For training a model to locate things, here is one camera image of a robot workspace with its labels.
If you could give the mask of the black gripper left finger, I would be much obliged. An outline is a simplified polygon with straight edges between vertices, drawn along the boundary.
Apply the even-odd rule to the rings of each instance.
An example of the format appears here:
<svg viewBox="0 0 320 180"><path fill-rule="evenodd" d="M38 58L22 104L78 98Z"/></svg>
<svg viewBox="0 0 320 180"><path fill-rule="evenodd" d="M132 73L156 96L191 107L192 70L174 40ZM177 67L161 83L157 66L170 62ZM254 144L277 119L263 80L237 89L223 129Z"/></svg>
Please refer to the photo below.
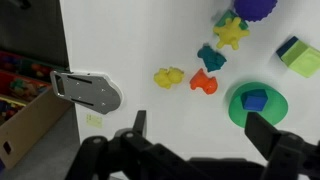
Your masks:
<svg viewBox="0 0 320 180"><path fill-rule="evenodd" d="M147 112L145 110L139 110L133 125L133 130L143 137L146 136L146 117Z"/></svg>

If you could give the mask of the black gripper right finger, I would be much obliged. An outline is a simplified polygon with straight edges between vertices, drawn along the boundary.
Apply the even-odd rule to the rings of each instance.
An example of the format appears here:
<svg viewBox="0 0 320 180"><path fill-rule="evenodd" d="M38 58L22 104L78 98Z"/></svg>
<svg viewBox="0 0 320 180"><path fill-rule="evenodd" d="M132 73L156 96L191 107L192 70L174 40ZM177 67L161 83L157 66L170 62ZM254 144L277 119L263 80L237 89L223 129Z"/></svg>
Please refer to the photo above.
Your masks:
<svg viewBox="0 0 320 180"><path fill-rule="evenodd" d="M266 160L270 158L275 145L281 137L281 133L256 112L247 114L244 132Z"/></svg>

